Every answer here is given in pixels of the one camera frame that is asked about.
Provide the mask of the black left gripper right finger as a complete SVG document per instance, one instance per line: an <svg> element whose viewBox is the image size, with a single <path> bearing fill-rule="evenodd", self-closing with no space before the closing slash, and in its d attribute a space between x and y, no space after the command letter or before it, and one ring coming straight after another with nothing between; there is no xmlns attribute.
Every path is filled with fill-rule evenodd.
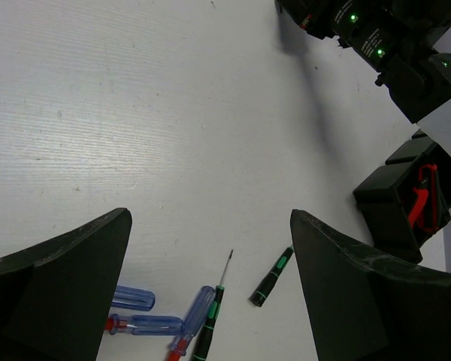
<svg viewBox="0 0 451 361"><path fill-rule="evenodd" d="M351 238L306 211L290 229L320 360L451 360L451 274Z"/></svg>

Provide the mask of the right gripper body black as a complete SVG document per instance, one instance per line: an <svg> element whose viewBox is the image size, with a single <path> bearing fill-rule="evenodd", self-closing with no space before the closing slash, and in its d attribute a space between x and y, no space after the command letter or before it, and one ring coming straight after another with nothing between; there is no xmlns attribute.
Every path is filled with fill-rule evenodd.
<svg viewBox="0 0 451 361"><path fill-rule="evenodd" d="M323 40L339 37L333 24L345 1L332 0L278 0L280 13L284 11L307 34Z"/></svg>

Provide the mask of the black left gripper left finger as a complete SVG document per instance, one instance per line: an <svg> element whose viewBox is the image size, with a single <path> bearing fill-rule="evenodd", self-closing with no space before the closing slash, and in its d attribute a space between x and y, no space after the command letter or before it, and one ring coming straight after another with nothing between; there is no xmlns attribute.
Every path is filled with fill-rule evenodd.
<svg viewBox="0 0 451 361"><path fill-rule="evenodd" d="M116 208L0 257L0 360L94 360L132 215Z"/></svg>

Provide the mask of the red black utility knife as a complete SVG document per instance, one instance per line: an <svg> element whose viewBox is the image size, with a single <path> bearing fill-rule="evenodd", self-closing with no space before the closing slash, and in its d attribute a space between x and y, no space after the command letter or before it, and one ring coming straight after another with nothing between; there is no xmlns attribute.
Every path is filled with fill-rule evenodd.
<svg viewBox="0 0 451 361"><path fill-rule="evenodd" d="M416 196L408 222L413 229L434 234L439 230L441 219L440 184L436 164L422 165L418 170L418 184L413 188Z"/></svg>

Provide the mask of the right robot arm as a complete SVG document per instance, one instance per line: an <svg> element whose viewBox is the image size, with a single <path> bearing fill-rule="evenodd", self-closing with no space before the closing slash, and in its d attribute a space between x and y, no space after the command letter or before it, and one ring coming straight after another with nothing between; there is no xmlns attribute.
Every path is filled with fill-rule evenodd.
<svg viewBox="0 0 451 361"><path fill-rule="evenodd" d="M367 245L294 210L292 246L320 360L451 360L451 273L421 247L451 219L451 53L434 44L451 1L279 1L307 34L337 38L419 129L353 192Z"/></svg>

